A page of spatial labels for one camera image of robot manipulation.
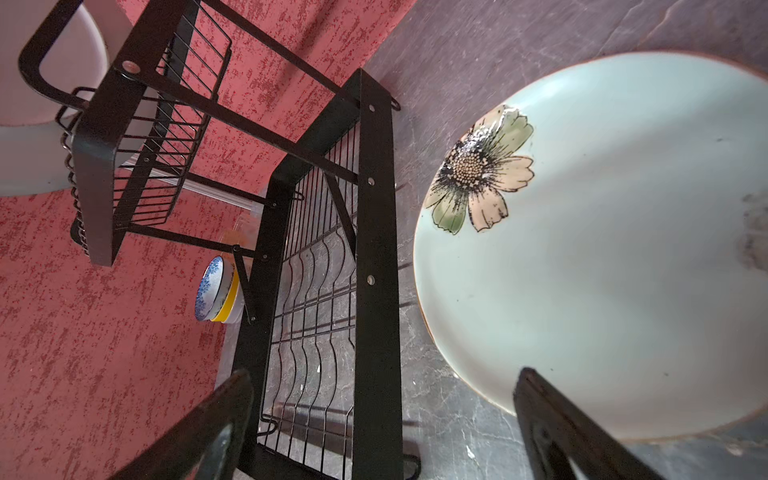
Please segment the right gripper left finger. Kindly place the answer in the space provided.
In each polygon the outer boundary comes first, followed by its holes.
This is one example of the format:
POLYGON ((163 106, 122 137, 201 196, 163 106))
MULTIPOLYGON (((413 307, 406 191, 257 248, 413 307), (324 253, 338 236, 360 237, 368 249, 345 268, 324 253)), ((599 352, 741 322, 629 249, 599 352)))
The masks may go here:
POLYGON ((235 371, 114 479, 231 479, 253 405, 247 370, 235 371))

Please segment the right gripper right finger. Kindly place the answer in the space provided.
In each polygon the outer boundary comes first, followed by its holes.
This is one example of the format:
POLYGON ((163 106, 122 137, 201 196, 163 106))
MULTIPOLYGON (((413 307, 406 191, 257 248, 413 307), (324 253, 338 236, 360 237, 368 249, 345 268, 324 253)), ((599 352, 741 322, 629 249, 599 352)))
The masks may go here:
POLYGON ((513 393, 518 424, 536 479, 659 479, 647 466, 536 370, 520 371, 513 393))

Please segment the yellow bowl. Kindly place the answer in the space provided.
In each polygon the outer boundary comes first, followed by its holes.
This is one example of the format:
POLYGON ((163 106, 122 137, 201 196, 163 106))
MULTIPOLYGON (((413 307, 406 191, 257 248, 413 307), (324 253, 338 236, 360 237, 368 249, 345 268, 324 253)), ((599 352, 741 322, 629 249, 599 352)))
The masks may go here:
POLYGON ((232 281, 224 300, 224 303, 219 312, 211 319, 211 322, 215 323, 228 323, 238 305, 238 297, 240 295, 240 279, 237 273, 233 274, 232 281))

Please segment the white blue floral bowl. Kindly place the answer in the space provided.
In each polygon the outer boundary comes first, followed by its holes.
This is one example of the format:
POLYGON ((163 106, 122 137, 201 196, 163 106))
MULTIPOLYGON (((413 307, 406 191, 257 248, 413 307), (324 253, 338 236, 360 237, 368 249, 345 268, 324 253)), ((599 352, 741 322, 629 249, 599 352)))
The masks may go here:
POLYGON ((208 264, 198 286, 194 303, 197 321, 213 321, 222 311, 234 279, 232 263, 222 256, 208 264))

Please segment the pale green plate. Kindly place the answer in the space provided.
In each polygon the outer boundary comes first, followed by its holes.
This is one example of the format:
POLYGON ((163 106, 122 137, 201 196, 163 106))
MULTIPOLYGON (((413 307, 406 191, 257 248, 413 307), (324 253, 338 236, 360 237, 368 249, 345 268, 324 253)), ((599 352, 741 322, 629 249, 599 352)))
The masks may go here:
POLYGON ((767 77, 635 52, 551 73, 452 146, 414 232, 418 304, 490 403, 536 370, 613 436, 767 408, 767 77))

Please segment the white floral plate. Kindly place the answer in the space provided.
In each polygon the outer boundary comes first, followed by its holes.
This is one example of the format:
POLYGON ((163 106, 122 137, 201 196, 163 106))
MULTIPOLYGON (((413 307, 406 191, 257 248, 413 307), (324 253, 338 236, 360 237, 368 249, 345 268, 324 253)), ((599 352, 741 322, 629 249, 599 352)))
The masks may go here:
MULTIPOLYGON (((1 195, 48 193, 69 186, 55 122, 61 105, 23 80, 18 60, 23 47, 53 10, 54 1, 1 3, 1 195)), ((97 88, 132 24, 116 1, 85 1, 41 64, 43 78, 72 92, 97 88)))

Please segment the pale pink bowl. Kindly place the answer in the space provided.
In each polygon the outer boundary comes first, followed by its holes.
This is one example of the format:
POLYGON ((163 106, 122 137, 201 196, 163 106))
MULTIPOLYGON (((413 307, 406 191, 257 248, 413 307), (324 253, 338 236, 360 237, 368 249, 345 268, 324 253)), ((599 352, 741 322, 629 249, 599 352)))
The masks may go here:
POLYGON ((245 309, 244 294, 242 292, 242 283, 240 281, 237 281, 237 285, 234 292, 235 292, 235 295, 233 297, 232 308, 226 319, 227 324, 240 323, 242 320, 244 309, 245 309))

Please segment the pink transparent cup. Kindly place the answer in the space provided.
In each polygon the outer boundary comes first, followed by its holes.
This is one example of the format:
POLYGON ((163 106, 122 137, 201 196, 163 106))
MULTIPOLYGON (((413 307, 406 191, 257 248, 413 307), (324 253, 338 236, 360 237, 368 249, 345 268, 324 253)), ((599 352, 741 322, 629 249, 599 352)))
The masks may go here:
POLYGON ((254 204, 251 209, 243 210, 232 227, 224 231, 221 241, 226 244, 239 245, 241 248, 254 250, 256 248, 264 206, 254 204))

